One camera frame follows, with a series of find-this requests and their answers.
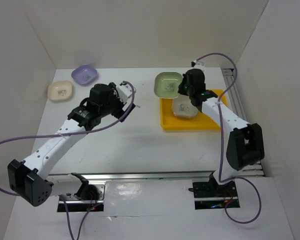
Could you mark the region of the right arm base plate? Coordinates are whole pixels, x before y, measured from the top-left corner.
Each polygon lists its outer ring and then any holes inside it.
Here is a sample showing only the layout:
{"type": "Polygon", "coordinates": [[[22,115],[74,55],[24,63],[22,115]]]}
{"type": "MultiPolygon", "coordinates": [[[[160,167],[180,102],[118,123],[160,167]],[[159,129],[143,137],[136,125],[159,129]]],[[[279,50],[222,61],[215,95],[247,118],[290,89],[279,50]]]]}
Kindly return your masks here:
{"type": "Polygon", "coordinates": [[[193,193],[195,210],[240,208],[236,184],[232,181],[225,187],[212,190],[208,182],[193,182],[188,191],[193,193]]]}

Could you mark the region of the green panda plate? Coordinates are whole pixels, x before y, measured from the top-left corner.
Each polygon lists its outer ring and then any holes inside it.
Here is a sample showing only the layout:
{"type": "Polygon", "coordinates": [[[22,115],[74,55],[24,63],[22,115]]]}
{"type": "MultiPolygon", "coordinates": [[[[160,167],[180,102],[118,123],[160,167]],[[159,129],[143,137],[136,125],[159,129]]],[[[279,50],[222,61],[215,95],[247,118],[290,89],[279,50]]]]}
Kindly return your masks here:
{"type": "Polygon", "coordinates": [[[163,99],[175,99],[183,77],[178,72],[161,72],[154,79],[154,94],[163,99]]]}

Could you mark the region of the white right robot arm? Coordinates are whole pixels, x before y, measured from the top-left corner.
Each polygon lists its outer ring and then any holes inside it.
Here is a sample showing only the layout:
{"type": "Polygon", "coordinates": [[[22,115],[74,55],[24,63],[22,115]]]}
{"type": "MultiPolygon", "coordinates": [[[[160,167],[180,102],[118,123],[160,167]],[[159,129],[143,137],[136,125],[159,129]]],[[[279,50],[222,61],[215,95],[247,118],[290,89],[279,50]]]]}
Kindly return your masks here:
{"type": "Polygon", "coordinates": [[[201,113],[211,118],[221,133],[221,153],[219,168],[210,174],[208,190],[213,196],[220,196],[226,185],[232,182],[247,166],[265,157],[262,128],[257,123],[249,123],[240,118],[218,95],[206,89],[205,75],[194,68],[183,74],[178,93],[187,96],[191,104],[201,113]]]}

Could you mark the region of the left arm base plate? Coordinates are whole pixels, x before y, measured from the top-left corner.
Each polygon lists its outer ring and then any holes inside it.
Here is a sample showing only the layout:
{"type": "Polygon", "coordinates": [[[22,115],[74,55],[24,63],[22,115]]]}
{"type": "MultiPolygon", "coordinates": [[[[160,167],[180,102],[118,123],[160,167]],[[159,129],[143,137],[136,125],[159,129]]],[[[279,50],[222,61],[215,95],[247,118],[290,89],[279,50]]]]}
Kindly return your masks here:
{"type": "Polygon", "coordinates": [[[92,212],[103,212],[105,190],[105,181],[95,181],[89,185],[89,189],[83,198],[67,193],[64,196],[64,199],[67,204],[68,211],[70,213],[84,213],[91,208],[92,212]]]}

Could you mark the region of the cream panda plate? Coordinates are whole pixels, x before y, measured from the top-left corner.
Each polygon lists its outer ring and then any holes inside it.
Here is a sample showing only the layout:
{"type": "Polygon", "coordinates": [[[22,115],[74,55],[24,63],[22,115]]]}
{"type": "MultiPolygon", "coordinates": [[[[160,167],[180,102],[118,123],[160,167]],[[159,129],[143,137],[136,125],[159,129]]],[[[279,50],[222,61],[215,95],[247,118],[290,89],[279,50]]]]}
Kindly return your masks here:
{"type": "Polygon", "coordinates": [[[47,89],[47,98],[52,102],[69,100],[73,95],[73,84],[69,80],[61,80],[51,83],[47,89]]]}
{"type": "Polygon", "coordinates": [[[194,118],[198,114],[198,109],[192,105],[188,96],[179,95],[172,100],[171,106],[173,115],[180,118],[194,118]]]}

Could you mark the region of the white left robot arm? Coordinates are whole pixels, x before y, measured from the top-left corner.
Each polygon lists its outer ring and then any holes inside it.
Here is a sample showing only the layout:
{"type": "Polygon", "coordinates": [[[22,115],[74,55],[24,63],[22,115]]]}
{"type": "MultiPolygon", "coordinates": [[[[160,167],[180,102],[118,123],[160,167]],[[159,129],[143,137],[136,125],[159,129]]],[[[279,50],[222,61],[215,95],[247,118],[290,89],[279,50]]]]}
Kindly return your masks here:
{"type": "Polygon", "coordinates": [[[109,115],[123,122],[135,108],[136,89],[123,81],[119,85],[98,83],[89,96],[74,108],[58,131],[48,137],[37,151],[22,161],[12,160],[7,166],[11,190],[33,207],[42,205],[50,196],[73,195],[82,200],[90,191],[96,191],[79,173],[50,177],[59,160],[81,139],[98,132],[102,118],[109,115]]]}

